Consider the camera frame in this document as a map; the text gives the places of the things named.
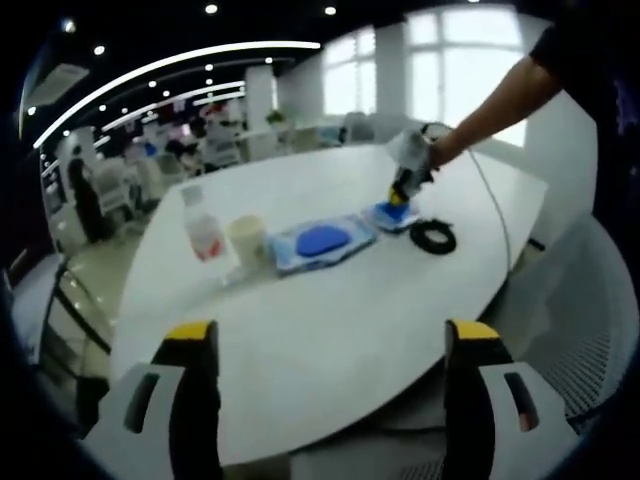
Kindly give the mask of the person's right hand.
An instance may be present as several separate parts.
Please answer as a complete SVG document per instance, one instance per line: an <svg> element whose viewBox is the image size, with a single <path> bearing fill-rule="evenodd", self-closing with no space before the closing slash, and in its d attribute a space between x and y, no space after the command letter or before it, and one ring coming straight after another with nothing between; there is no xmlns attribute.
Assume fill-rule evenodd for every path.
<svg viewBox="0 0 640 480"><path fill-rule="evenodd" d="M465 146L455 131L437 138L431 145L431 169L439 170L456 159L464 150Z"/></svg>

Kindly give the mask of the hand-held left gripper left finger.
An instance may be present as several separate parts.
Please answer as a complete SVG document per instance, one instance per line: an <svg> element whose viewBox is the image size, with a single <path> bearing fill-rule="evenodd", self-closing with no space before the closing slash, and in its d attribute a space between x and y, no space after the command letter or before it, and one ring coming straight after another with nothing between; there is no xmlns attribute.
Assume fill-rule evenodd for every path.
<svg viewBox="0 0 640 480"><path fill-rule="evenodd" d="M84 447L113 479L220 479L218 325L172 329L99 403Z"/></svg>

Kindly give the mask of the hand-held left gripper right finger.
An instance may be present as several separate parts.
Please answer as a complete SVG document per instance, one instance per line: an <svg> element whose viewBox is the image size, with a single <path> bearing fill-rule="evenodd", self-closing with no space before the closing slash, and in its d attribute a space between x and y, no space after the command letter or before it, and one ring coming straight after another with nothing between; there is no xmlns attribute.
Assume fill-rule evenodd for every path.
<svg viewBox="0 0 640 480"><path fill-rule="evenodd" d="M500 335L445 325L446 479L545 479L578 444L565 403Z"/></svg>

